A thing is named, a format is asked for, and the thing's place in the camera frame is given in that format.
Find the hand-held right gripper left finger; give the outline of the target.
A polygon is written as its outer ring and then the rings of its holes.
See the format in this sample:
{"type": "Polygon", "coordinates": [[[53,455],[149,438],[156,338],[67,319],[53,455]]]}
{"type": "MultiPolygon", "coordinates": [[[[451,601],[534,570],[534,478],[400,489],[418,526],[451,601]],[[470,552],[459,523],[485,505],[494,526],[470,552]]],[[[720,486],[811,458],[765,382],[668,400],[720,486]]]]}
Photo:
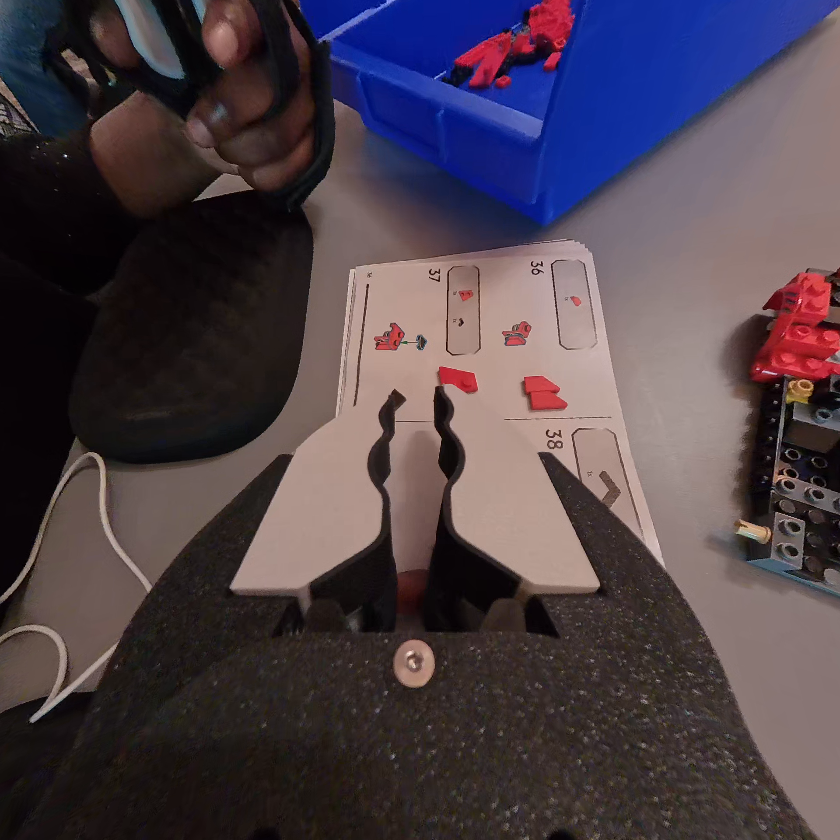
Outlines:
{"type": "Polygon", "coordinates": [[[374,394],[295,451],[229,586],[237,595],[290,595],[300,604],[375,599],[395,572],[391,474],[396,394],[374,394]]]}

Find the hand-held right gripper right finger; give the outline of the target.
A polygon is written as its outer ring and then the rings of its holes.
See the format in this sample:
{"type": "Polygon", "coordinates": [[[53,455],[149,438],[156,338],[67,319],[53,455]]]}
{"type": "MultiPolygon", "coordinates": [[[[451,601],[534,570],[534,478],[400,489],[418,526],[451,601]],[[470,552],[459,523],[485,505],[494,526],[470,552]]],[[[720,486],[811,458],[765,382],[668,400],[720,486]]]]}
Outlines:
{"type": "Polygon", "coordinates": [[[590,594],[599,579],[538,450],[477,394],[434,394],[446,477],[427,596],[590,594]]]}

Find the white lego instruction booklet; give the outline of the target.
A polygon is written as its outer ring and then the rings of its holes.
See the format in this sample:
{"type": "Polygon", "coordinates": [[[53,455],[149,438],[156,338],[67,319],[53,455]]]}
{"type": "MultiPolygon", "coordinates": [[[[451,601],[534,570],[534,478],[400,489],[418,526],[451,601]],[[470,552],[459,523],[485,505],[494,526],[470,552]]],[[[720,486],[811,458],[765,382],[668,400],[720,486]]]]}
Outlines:
{"type": "Polygon", "coordinates": [[[479,399],[554,455],[662,561],[631,455],[591,252],[573,240],[351,270],[336,413],[377,386],[396,415],[396,567],[428,567],[445,477],[434,429],[438,367],[476,374],[479,399]],[[532,411],[523,378],[560,387],[563,411],[532,411]]]}

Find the pile of red lego pieces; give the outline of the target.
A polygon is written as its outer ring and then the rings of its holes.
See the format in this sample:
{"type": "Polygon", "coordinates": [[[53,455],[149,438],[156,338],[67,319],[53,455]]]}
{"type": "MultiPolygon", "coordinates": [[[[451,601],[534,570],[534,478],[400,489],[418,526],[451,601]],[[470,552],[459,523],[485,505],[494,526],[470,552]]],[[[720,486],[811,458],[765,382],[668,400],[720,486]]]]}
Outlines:
{"type": "Polygon", "coordinates": [[[542,1],[526,8],[521,22],[468,49],[440,77],[443,83],[472,91],[504,89],[511,70],[540,65],[557,70],[574,26],[571,1],[542,1]]]}

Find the blue plastic bin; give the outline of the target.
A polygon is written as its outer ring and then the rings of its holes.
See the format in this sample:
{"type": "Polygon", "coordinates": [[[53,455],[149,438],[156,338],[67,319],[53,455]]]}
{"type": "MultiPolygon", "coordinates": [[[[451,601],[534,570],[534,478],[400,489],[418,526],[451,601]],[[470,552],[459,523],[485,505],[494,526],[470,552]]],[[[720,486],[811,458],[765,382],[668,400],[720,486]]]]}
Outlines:
{"type": "Polygon", "coordinates": [[[442,78],[535,2],[311,1],[333,97],[364,125],[547,224],[838,8],[834,1],[571,2],[556,70],[471,91],[442,78]]]}

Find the red and black lego car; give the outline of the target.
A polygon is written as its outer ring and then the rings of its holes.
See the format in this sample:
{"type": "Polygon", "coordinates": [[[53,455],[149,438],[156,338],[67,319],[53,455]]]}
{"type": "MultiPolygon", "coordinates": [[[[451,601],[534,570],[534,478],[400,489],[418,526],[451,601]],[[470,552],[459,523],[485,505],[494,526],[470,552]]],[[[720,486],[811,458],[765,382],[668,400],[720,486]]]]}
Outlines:
{"type": "Polygon", "coordinates": [[[839,596],[838,270],[794,276],[763,305],[761,387],[734,533],[754,568],[839,596]]]}

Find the person's left hand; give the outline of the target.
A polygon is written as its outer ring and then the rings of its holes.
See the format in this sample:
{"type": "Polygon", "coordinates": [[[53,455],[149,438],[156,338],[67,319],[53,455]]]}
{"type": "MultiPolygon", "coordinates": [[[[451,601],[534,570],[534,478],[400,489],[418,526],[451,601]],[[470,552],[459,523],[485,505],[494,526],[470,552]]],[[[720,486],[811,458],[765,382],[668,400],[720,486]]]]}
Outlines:
{"type": "Polygon", "coordinates": [[[314,157],[316,105],[311,53],[290,23],[300,85],[284,111],[269,117],[274,93],[263,34],[251,2],[207,2],[203,42],[222,75],[188,119],[138,91],[89,131],[91,158],[132,216],[149,219],[190,203],[223,173],[261,192],[278,191],[314,157]]]}

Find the blue denim clothing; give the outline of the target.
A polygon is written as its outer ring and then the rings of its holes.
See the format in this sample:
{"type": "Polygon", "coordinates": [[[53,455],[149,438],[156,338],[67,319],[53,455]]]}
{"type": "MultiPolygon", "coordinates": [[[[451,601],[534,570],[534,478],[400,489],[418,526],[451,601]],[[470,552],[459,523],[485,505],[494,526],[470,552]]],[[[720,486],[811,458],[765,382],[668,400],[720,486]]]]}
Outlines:
{"type": "Polygon", "coordinates": [[[60,1],[1,2],[1,76],[37,131],[63,138],[85,126],[86,110],[48,68],[48,34],[60,22],[60,1]]]}

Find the person's black clothing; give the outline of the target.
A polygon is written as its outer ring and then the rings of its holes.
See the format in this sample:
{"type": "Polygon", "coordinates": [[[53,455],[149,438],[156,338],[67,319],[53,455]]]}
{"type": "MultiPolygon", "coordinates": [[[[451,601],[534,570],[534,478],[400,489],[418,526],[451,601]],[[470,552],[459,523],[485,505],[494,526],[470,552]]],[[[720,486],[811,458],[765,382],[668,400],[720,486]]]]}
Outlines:
{"type": "Polygon", "coordinates": [[[74,435],[70,386],[97,307],[142,227],[90,151],[90,130],[1,143],[1,586],[23,571],[74,435]]]}

